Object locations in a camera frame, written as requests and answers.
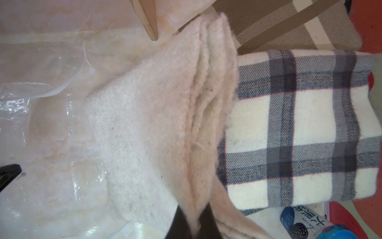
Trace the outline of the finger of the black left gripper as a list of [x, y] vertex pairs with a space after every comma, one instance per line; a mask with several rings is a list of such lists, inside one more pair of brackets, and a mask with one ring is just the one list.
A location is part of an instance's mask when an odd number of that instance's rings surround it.
[[0, 168], [0, 192], [2, 192], [15, 178], [22, 173], [19, 164], [9, 164]]

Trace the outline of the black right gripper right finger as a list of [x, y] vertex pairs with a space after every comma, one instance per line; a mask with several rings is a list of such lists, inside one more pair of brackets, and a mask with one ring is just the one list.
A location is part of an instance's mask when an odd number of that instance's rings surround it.
[[199, 222], [201, 226], [198, 234], [199, 239], [222, 239], [209, 203], [201, 213]]

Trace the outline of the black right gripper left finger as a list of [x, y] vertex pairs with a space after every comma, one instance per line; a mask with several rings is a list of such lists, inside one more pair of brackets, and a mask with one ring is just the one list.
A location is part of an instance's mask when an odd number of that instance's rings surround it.
[[190, 239], [191, 232], [186, 217], [178, 206], [165, 239]]

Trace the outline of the clear plastic vacuum bag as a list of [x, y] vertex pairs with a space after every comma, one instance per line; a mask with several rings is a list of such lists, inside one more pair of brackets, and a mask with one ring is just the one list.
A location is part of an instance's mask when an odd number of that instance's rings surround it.
[[166, 44], [145, 30], [1, 36], [3, 239], [161, 239], [175, 205], [139, 159], [105, 155], [87, 96]]

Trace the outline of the cream fluffy scarf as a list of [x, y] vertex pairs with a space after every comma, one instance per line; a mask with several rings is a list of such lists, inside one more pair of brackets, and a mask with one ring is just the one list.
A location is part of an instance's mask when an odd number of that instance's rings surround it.
[[108, 192], [125, 219], [164, 236], [180, 208], [192, 237], [208, 212], [225, 239], [269, 238], [233, 206], [216, 173], [237, 85], [237, 52], [222, 14], [198, 17], [86, 98]]

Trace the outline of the white grey plaid scarf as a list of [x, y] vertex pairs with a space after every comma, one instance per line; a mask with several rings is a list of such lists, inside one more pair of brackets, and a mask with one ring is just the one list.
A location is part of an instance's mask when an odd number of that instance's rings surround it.
[[382, 127], [369, 101], [374, 64], [374, 55], [343, 50], [238, 57], [238, 101], [220, 145], [220, 178], [236, 208], [376, 193]]

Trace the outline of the brown beige plaid scarf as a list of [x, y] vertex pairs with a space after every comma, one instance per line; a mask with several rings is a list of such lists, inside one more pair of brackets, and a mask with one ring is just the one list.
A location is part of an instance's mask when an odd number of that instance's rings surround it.
[[225, 14], [240, 55], [270, 49], [361, 49], [351, 1], [215, 1], [201, 16]]

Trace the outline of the blue round object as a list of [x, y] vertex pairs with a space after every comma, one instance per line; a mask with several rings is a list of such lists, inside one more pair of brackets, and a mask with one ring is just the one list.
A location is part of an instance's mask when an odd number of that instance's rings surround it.
[[332, 224], [305, 206], [285, 207], [280, 221], [292, 239], [357, 239], [344, 225]]

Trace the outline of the wooden two-tier shelf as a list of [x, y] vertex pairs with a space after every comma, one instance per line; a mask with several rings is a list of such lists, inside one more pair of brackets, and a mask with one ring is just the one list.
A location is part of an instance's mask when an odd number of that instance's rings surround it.
[[156, 1], [132, 0], [132, 6], [152, 41], [158, 40]]

